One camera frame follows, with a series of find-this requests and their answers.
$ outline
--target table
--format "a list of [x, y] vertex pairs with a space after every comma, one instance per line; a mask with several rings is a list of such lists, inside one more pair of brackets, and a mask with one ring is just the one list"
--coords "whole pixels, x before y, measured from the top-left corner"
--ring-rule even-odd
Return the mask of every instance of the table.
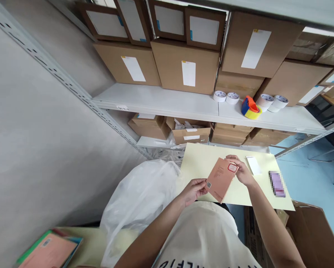
[[[269, 179], [269, 171], [280, 171], [280, 169], [275, 156], [268, 153], [188, 143], [181, 166], [181, 181], [177, 185], [178, 193], [184, 189], [190, 180], [196, 178], [207, 178], [217, 159], [219, 157], [225, 158], [228, 154], [235, 154], [241, 161], [246, 163], [246, 156], [254, 156], [262, 170], [262, 174], [256, 175], [254, 178], [260, 185], [272, 207], [275, 209], [295, 210], [283, 179], [282, 183], [285, 188], [286, 197], [276, 197], [273, 193]], [[215, 198], [209, 193], [200, 197], [198, 200], [216, 202]], [[248, 189], [245, 185], [239, 182], [237, 178], [232, 180], [223, 202], [227, 204], [251, 206]]]

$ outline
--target person's left hand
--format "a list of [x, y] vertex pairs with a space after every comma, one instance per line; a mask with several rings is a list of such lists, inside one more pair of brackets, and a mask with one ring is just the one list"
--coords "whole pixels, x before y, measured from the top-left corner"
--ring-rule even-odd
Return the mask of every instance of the person's left hand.
[[206, 185], [206, 180], [207, 179], [191, 180], [183, 189], [183, 191], [178, 195], [178, 198], [184, 202], [186, 207], [196, 201], [198, 197], [208, 193], [207, 189], [204, 188]]

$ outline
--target hand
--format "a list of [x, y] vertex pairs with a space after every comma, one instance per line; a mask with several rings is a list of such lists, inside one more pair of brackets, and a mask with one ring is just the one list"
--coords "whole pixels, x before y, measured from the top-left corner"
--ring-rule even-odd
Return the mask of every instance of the hand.
[[198, 197], [208, 193], [207, 189], [204, 188], [206, 180], [207, 179], [191, 180], [177, 197], [181, 199], [186, 207], [188, 207], [196, 201]]
[[238, 180], [245, 186], [251, 186], [256, 183], [256, 180], [251, 175], [249, 169], [244, 162], [240, 161], [239, 157], [236, 155], [230, 154], [225, 157], [226, 161], [235, 163], [239, 169], [237, 171]]

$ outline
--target white wall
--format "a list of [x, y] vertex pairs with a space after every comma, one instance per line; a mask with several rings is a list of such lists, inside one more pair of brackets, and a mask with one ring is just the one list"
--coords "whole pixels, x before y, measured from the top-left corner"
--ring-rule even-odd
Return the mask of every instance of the white wall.
[[0, 29], [0, 268], [51, 227], [99, 220], [143, 161]]
[[115, 79], [93, 47], [93, 41], [46, 0], [0, 0], [86, 91], [96, 96]]

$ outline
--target white t-shirt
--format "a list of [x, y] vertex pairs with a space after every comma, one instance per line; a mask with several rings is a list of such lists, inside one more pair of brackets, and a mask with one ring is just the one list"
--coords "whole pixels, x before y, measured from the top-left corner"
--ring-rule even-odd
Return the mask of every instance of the white t-shirt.
[[238, 238], [232, 215], [198, 201], [185, 208], [168, 236], [154, 268], [259, 268]]

